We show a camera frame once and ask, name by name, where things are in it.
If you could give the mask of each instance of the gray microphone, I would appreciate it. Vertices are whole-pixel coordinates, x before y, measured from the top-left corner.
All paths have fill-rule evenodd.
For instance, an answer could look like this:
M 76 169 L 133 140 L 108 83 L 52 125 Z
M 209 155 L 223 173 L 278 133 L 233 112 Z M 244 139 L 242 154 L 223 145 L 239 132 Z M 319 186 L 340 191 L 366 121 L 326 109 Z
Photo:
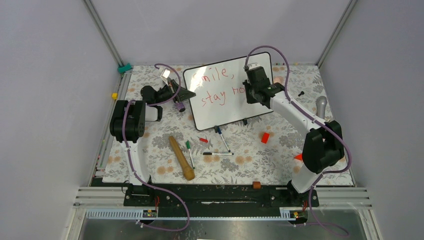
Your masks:
M 320 96 L 316 99 L 316 115 L 322 119 L 326 117 L 327 98 Z

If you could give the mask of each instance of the blue marker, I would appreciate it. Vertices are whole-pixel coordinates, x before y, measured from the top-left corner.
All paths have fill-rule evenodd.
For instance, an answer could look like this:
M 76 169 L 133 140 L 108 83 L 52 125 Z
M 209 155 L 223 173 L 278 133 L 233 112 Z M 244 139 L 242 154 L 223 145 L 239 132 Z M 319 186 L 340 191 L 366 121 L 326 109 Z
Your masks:
M 224 142 L 224 144 L 225 144 L 226 149 L 227 149 L 227 150 L 228 150 L 228 152 L 230 153 L 230 152 L 231 152 L 231 150 L 228 148 L 228 145 L 227 145 L 227 143 L 225 142 L 225 139 L 224 139 L 223 133 L 221 132 L 220 127 L 218 127 L 218 128 L 217 128 L 217 130 L 218 130 L 219 135 L 220 135 L 220 136 L 221 136 L 221 138 L 222 138 L 222 141 L 223 141 L 223 142 Z

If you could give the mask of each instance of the marker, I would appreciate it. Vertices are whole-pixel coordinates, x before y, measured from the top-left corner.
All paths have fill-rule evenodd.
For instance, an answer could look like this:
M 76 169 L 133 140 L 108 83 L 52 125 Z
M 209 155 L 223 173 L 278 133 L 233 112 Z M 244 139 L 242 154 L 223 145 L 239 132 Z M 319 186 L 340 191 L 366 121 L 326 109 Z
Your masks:
M 171 92 L 174 95 L 175 94 L 174 86 L 172 86 L 172 83 L 171 82 L 169 82 L 169 88 L 171 89 Z M 186 110 L 186 107 L 184 106 L 184 103 L 181 102 L 181 99 L 180 99 L 180 97 L 178 95 L 176 96 L 175 106 L 176 106 L 176 109 L 178 109 L 178 111 L 180 113 L 182 113 L 182 112 L 184 112 Z
M 203 153 L 203 155 L 234 155 L 234 153 L 226 153 L 226 152 L 223 152 L 223 153 L 220 153 L 220 152 L 217 152 L 217 153 L 215 153 L 215 152 L 204 152 Z
M 228 145 L 227 145 L 227 143 L 225 142 L 225 139 L 224 139 L 223 133 L 221 132 L 220 127 L 217 127 L 217 130 L 218 130 L 219 135 L 220 135 L 220 136 L 221 136 L 221 138 L 222 138 L 222 141 L 223 141 L 223 142 L 224 142 L 224 144 L 225 144 L 226 149 L 227 149 L 227 150 L 228 150 L 228 152 L 230 153 L 230 152 L 231 152 L 231 150 L 228 148 Z
M 193 169 L 195 169 L 195 162 L 193 161 L 193 155 L 192 155 L 192 150 L 190 149 L 190 142 L 186 141 L 185 145 L 187 146 L 188 149 L 188 153 L 190 154 L 190 159 L 191 159 L 191 165 L 193 166 Z

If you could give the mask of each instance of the red triangle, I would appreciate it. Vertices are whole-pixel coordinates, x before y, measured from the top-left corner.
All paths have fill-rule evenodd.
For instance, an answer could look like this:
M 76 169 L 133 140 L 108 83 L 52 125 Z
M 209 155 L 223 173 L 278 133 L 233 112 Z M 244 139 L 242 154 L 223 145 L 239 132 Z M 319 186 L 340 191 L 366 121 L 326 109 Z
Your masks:
M 297 160 L 303 161 L 303 159 L 302 159 L 302 153 L 301 153 L 301 154 L 299 154 L 299 155 L 297 155 L 297 156 L 295 156 L 295 157 L 294 157 L 294 159 L 297 159 Z

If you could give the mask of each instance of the wooden pestle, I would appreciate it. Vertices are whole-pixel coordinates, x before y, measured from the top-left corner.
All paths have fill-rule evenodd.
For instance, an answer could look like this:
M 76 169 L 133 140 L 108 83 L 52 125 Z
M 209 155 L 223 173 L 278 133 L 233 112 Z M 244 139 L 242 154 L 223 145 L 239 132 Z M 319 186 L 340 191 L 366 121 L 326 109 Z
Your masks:
M 189 181 L 193 180 L 195 178 L 195 171 L 187 162 L 186 157 L 180 149 L 180 146 L 178 146 L 178 142 L 173 136 L 169 136 L 169 143 L 171 144 L 172 150 L 176 155 L 176 159 L 178 159 L 178 162 L 181 165 L 182 174 L 184 175 L 185 179 Z

